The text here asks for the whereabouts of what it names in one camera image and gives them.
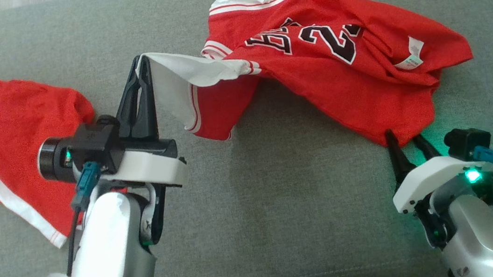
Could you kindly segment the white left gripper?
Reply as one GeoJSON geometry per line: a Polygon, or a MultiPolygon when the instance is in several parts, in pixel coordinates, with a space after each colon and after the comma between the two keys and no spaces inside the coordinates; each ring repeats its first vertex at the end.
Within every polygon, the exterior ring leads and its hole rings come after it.
{"type": "MultiPolygon", "coordinates": [[[[116,118],[120,122],[120,137],[158,140],[155,93],[150,62],[142,56],[140,77],[136,73],[140,56],[133,59],[123,90],[116,118]]],[[[126,149],[114,174],[104,172],[101,180],[130,183],[153,183],[181,187],[188,183],[187,163],[179,157],[173,139],[162,139],[146,145],[147,149],[126,149]]]]}

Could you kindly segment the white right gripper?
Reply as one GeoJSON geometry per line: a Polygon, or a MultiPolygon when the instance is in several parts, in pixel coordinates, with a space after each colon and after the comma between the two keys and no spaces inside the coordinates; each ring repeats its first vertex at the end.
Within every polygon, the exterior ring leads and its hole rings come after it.
{"type": "Polygon", "coordinates": [[[416,135],[414,144],[427,162],[415,168],[415,164],[411,163],[403,153],[394,132],[388,129],[384,136],[397,189],[392,201],[399,213],[412,211],[418,201],[462,173],[464,168],[476,166],[475,162],[441,156],[435,146],[423,135],[416,135]]]}

